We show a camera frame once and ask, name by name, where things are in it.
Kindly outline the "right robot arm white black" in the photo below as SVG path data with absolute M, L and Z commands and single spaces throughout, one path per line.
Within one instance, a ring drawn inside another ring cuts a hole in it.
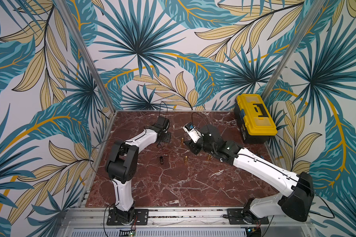
M 312 177 L 296 174 L 255 155 L 243 145 L 223 140 L 218 129 L 206 125 L 200 129 L 189 122 L 183 127 L 190 137 L 184 143 L 197 155 L 204 151 L 222 163 L 247 171 L 270 184 L 278 193 L 264 198 L 250 198 L 236 218 L 246 224 L 256 224 L 268 216 L 286 215 L 305 222 L 314 198 Z

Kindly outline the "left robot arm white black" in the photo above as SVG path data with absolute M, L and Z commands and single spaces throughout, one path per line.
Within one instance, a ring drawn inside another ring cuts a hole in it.
M 146 126 L 143 131 L 128 140 L 116 140 L 105 165 L 115 192 L 115 204 L 112 217 L 122 223 L 130 223 L 135 218 L 134 199 L 132 197 L 132 178 L 135 175 L 138 154 L 149 145 L 169 143 L 170 121 L 158 116 L 157 122 Z

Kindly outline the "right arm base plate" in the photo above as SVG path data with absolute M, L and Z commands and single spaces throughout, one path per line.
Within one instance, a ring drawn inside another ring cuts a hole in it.
M 270 223 L 268 217 L 258 218 L 242 208 L 229 208 L 226 210 L 226 216 L 230 225 L 266 225 Z

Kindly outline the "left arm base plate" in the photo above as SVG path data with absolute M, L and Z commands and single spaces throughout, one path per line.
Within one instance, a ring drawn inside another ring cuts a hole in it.
M 118 208 L 109 210 L 107 216 L 106 225 L 108 226 L 120 226 L 131 225 L 146 226 L 148 223 L 148 209 L 134 209 L 129 211 L 121 211 Z

